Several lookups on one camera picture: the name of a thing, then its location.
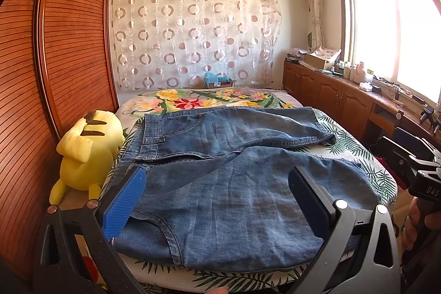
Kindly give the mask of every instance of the blue denim jeans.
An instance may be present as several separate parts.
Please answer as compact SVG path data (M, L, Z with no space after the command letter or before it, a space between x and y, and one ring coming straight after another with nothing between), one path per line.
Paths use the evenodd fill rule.
M302 166L334 199L352 207L379 203L359 166L290 151L334 140L308 107L146 115L110 183L133 165L147 173L144 194L115 248L156 264L213 271L308 262L322 239L290 192L292 167Z

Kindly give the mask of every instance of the floral blanket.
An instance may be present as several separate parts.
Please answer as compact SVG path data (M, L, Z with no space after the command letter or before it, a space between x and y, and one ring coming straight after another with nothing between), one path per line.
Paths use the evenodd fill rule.
M124 103L116 115L120 119L126 141L103 185L113 175L114 168L130 145L141 125L144 114L162 114L170 111L215 106L299 107L301 104L284 91L249 88L221 88L214 90L162 90L139 94ZM397 186L392 176L351 134L320 110L314 109L318 122L336 136L335 144L301 147L303 151L326 158L344 158L361 164L370 183L381 195L381 203L392 212ZM353 252L341 258L351 257ZM134 277L148 293L160 293L162 288L189 292L205 292L213 287L228 286L230 292L271 288L297 280L307 263L290 271L272 273L216 273L191 268L166 267L136 260L120 254Z

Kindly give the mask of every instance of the pikachu plush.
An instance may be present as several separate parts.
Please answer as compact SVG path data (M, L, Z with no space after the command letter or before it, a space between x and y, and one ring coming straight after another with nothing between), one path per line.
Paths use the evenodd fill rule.
M124 142L120 120L111 112L93 110L65 133L57 145L60 179L52 187L50 204L60 204L68 186L98 198L113 160Z

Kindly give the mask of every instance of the window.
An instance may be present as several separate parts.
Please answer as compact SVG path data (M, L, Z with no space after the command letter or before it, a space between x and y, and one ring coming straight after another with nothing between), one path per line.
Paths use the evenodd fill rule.
M345 0L345 59L363 61L435 107L441 102L441 16L432 0Z

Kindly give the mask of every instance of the cabinet door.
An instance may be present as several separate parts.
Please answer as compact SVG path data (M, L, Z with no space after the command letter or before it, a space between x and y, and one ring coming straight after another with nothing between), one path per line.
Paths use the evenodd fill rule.
M290 95L294 95L294 89L295 89L295 83L297 80L297 72L298 67L289 63L285 62L285 68L283 71L283 87L284 90Z
M299 75L297 77L297 86L294 91L294 97L303 106L314 106L314 91L315 91L315 79L316 74L306 68L301 68L299 70Z
M343 89L340 100L340 125L357 140L361 140L372 109L372 101L361 91L349 87Z
M322 75L318 77L316 89L316 107L335 121L340 117L340 96L343 86L338 81Z

